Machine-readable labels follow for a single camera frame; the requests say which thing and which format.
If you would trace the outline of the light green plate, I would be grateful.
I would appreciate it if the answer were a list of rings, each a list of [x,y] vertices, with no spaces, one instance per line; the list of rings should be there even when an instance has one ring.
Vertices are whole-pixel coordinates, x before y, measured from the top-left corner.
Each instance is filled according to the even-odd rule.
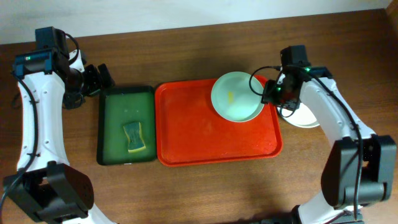
[[[260,93],[264,87],[245,72],[229,72],[219,77],[211,90],[211,103],[224,119],[236,123],[250,121],[264,108]]]

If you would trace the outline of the yellow green sponge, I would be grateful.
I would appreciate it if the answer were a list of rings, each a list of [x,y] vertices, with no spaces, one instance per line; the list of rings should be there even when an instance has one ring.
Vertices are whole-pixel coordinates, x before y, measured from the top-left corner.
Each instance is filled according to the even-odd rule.
[[[127,150],[129,153],[138,152],[146,148],[140,122],[126,124],[123,126],[123,130],[127,137]]]

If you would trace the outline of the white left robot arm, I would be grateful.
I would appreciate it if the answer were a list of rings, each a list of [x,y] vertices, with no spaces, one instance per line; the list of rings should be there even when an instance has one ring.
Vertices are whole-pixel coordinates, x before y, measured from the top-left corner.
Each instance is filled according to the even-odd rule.
[[[84,70],[78,50],[18,55],[13,75],[22,98],[22,147],[17,173],[3,180],[9,197],[34,222],[111,223],[94,203],[89,177],[70,167],[62,129],[65,81]]]

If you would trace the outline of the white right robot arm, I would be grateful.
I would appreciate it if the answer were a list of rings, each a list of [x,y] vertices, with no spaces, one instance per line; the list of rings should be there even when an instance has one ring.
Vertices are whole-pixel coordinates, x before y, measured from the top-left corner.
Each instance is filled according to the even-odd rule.
[[[262,102],[294,111],[303,103],[331,145],[321,190],[297,205],[289,223],[361,223],[360,209],[391,197],[397,145],[366,126],[339,93],[325,67],[276,66]]]

